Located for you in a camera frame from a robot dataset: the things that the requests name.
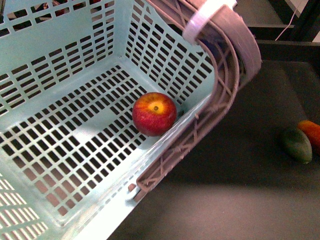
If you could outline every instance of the white handle grip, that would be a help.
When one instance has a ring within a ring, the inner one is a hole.
[[[207,0],[198,11],[193,14],[182,33],[182,37],[190,44],[195,44],[198,34],[223,5],[227,5],[230,9],[233,9],[237,5],[237,1]]]

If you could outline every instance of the basket bottom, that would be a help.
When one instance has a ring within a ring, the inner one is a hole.
[[[24,173],[14,181],[37,188],[37,198],[50,203],[60,226],[92,202],[112,198],[132,166],[160,139],[136,130],[132,107],[147,92],[165,92],[128,60],[107,66],[26,103],[26,111],[0,126],[8,166],[17,176]]]

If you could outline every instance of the orange mango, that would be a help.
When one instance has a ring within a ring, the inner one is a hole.
[[[298,123],[298,129],[308,137],[313,150],[320,155],[320,125],[304,120]]]

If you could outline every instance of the light blue basket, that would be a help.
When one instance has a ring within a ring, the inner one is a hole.
[[[128,185],[206,104],[215,70],[146,2],[42,3],[6,0],[0,23],[0,239],[98,228],[106,239],[137,204]],[[131,117],[151,91],[184,112],[160,141]]]

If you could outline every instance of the table surface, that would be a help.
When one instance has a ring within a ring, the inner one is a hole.
[[[109,240],[320,239],[320,157],[299,164],[277,142],[301,120],[320,124],[319,103],[309,63],[265,61],[227,116]]]

